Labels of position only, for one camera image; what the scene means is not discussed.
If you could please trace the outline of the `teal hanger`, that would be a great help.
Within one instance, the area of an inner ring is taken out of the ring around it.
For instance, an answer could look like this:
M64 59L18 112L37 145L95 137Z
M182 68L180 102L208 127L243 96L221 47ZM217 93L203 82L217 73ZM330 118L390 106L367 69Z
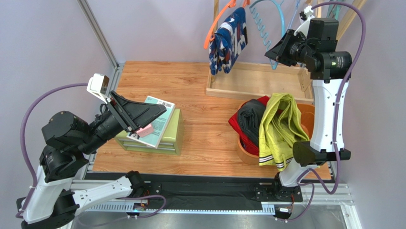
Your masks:
M330 0L329 2L334 2L334 1L344 2L344 0ZM338 20L340 11L341 11L341 7L342 7L342 5L339 5L339 4L329 5L328 11L327 11L327 17Z

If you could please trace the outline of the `black trousers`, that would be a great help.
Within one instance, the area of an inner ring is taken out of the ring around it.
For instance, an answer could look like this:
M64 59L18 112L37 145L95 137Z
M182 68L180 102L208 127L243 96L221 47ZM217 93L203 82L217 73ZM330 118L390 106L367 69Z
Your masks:
M237 112L237 122L241 131L255 146L259 146L259 127L266 106L257 99L246 102Z

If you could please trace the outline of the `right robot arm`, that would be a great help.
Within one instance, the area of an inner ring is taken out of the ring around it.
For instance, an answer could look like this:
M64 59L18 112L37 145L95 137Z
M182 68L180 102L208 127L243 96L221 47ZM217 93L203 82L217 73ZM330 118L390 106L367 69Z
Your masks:
M325 162L340 164L351 153L342 137L343 108L352 57L336 51L339 22L331 18L308 18L296 30L288 29L265 55L286 66L305 65L314 92L315 123L309 141L293 145L293 160L273 183L277 198L299 190L299 182L313 168Z

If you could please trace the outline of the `red trousers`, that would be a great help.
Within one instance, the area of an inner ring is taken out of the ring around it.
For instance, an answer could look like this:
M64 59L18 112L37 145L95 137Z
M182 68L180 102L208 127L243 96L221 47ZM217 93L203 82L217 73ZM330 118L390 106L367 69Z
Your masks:
M229 125L239 135L245 151L254 156L259 156L259 125L268 101L268 96L251 99L243 103L228 120Z

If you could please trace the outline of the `blue wire hanger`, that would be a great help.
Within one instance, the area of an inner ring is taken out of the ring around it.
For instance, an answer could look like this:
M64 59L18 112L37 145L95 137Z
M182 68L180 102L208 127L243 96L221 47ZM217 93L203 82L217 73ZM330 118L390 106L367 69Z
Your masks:
M292 15L291 20L288 23L287 29L291 29L291 27L292 27L292 24L294 22L294 19L295 19L296 15L297 15L297 12L298 12L298 9L299 9L299 6L300 6L300 2L301 2L301 0L296 0L295 1L294 13ZM278 62L274 62L274 65L272 66L273 70L276 70L277 66L278 66Z

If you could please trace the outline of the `orange hanger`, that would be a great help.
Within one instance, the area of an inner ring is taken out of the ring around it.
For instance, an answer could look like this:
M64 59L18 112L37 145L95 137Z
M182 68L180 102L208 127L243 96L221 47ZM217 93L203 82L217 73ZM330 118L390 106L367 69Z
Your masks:
M219 44L220 36L223 36L230 45L239 45L239 50L248 44L245 7L250 5L250 1L244 0L239 8L236 5L237 1L231 0L219 10L219 1L214 2L214 19L203 42L204 49ZM222 15L231 8L234 8L234 11L219 24Z

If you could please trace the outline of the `light blue hanger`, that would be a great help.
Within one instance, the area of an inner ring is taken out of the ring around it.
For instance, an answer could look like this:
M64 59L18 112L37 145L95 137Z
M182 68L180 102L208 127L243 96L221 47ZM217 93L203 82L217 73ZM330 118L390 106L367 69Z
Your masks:
M261 18L259 12L256 9L256 5L260 2L264 2L266 0L256 0L254 3L251 3L249 7L249 11L252 15L252 18L257 26L257 29L260 33L261 38L263 39L263 45L266 48L266 51L270 49L272 41L268 39L269 33L266 31L266 26L264 25L263 19ZM282 10L283 0L269 0L278 10L280 20L281 20L281 37L285 34L285 20L284 20L284 13Z

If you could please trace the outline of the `yellow-green trousers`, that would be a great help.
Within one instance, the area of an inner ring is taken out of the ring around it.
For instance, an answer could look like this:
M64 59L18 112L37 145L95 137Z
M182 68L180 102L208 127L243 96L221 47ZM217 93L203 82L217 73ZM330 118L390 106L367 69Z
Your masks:
M285 170L293 160L294 143L310 140L302 128L301 114L291 94L272 94L259 125L260 166Z

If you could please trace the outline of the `blue patterned trousers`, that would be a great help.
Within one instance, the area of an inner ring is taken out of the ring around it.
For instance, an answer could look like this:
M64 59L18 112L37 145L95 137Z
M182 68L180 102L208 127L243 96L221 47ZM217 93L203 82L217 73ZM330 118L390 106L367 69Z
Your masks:
M209 43L209 67L212 75L230 73L242 50L248 44L246 12L237 8L214 33Z

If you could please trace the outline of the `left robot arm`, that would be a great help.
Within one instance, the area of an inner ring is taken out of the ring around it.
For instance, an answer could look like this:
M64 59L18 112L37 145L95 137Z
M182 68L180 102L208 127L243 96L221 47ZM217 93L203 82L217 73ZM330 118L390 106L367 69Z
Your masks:
M73 191L78 171L94 154L120 132L134 133L166 112L162 104L125 99L116 92L101 105L101 114L87 123L69 111L56 113L42 128L46 142L37 169L37 184L26 198L18 200L23 229L57 229L85 210L103 202L123 198L141 199L145 182L137 171L94 188Z

